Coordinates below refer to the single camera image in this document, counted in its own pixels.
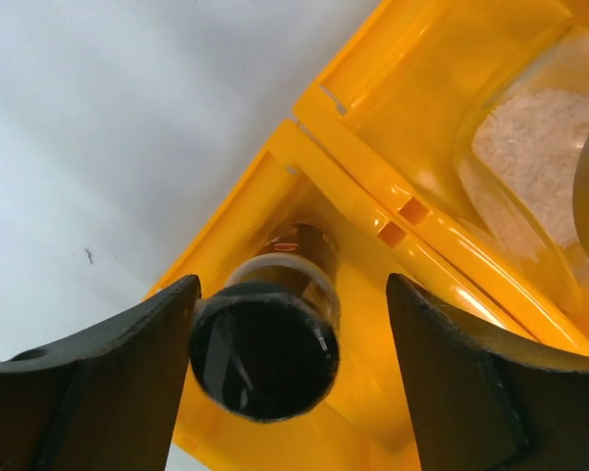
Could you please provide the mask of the clear flask-shaped glass jar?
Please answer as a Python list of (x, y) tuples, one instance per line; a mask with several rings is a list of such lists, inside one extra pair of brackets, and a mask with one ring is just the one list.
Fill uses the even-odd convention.
[(455, 140), (463, 188), (510, 263), (565, 311), (589, 311), (572, 192), (589, 136), (589, 29), (553, 26), (489, 76)]

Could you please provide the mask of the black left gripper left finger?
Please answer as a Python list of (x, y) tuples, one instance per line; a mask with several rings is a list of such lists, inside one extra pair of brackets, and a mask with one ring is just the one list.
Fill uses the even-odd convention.
[(188, 366), (196, 276), (0, 361), (0, 470), (162, 470)]

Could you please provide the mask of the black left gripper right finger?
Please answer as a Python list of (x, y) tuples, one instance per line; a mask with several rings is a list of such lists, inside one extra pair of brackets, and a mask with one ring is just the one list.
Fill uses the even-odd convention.
[(386, 285), (425, 470), (589, 470), (589, 356), (456, 308), (410, 279)]

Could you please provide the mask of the small black-lid spice jar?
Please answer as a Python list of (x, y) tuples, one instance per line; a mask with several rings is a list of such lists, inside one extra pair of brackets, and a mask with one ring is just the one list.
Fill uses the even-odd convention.
[(201, 389), (253, 422), (279, 422), (313, 409), (341, 362), (338, 253), (317, 227), (274, 231), (192, 321), (189, 363)]

